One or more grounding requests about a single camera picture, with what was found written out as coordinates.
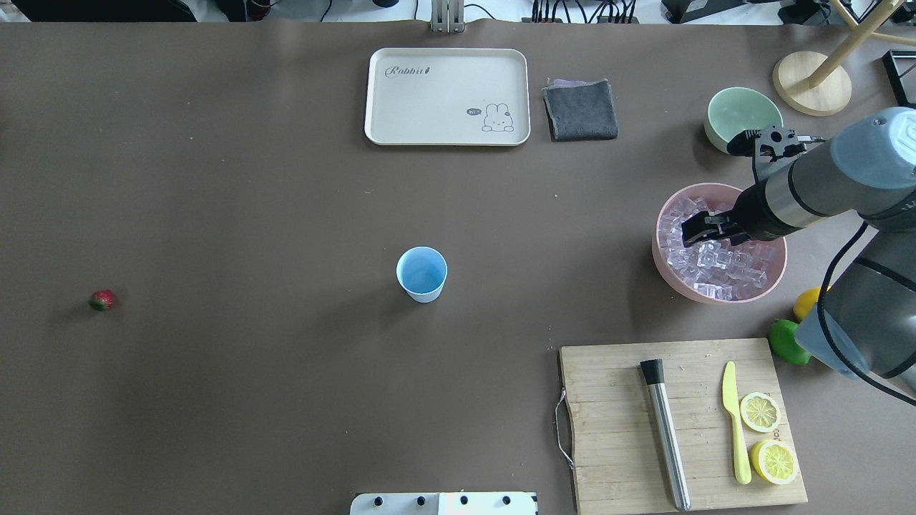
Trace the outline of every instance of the wooden stand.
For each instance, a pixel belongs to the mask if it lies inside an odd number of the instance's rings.
[[[879,3],[861,25],[853,23],[852,34],[830,56],[801,51],[782,58],[773,69],[773,85],[782,100],[811,116],[829,116],[842,111],[852,96],[852,82],[840,64],[867,38],[877,36],[875,29],[903,2],[889,0]]]

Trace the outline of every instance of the wooden lamp base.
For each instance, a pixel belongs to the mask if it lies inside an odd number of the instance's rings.
[[[849,74],[837,66],[817,86],[809,80],[827,56],[810,51],[795,52],[782,58],[773,69],[773,85],[782,100],[792,108],[811,116],[835,115],[852,97]]]

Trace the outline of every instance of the lemon slice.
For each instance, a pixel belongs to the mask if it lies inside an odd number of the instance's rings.
[[[780,425],[780,409],[769,395],[755,391],[741,400],[741,420],[758,433],[769,433]]]
[[[763,440],[750,449],[754,470],[774,485],[788,485],[799,475],[795,452],[779,440]]]

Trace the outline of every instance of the lemon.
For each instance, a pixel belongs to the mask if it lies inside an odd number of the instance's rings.
[[[799,298],[795,300],[795,305],[792,306],[792,312],[795,313],[795,318],[799,322],[804,320],[804,317],[808,316],[808,313],[811,312],[811,309],[814,307],[814,303],[817,302],[817,296],[820,294],[820,288],[811,288],[799,295]]]
[[[779,440],[763,440],[750,449],[754,470],[774,485],[788,485],[799,475],[795,452]]]
[[[769,395],[755,391],[741,400],[741,420],[758,433],[769,433],[780,425],[780,409]]]

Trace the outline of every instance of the gray cloth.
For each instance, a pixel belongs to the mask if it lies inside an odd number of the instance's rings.
[[[617,137],[614,101],[607,79],[598,82],[558,80],[543,92],[553,139],[575,141]]]

